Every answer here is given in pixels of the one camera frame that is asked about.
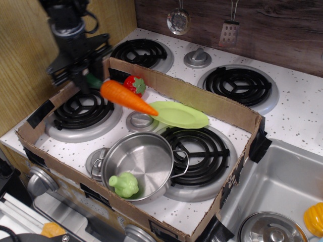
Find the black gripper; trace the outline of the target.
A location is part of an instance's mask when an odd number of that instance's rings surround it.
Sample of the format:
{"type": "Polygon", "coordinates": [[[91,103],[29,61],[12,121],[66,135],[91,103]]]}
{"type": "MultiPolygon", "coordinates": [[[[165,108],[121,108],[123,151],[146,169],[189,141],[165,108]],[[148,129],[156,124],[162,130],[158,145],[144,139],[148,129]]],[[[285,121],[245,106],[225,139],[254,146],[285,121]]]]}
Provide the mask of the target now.
{"type": "Polygon", "coordinates": [[[47,67],[52,84],[56,87],[73,81],[83,94],[89,94],[84,71],[88,70],[99,80],[103,80],[103,58],[111,51],[110,35],[107,33],[87,37],[83,27],[57,30],[51,28],[59,54],[47,67]]]}

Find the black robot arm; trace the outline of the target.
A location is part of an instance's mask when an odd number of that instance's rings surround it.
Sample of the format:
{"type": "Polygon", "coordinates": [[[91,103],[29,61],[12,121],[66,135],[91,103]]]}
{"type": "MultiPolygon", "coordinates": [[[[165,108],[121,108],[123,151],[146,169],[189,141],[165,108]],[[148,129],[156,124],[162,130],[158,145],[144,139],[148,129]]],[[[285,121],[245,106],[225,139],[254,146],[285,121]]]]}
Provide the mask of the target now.
{"type": "Polygon", "coordinates": [[[46,72],[52,84],[72,81],[83,93],[90,87],[87,72],[103,78],[102,59],[111,50],[109,34],[96,35],[97,17],[87,10],[88,1],[40,1],[48,15],[48,25],[59,49],[46,72]]]}

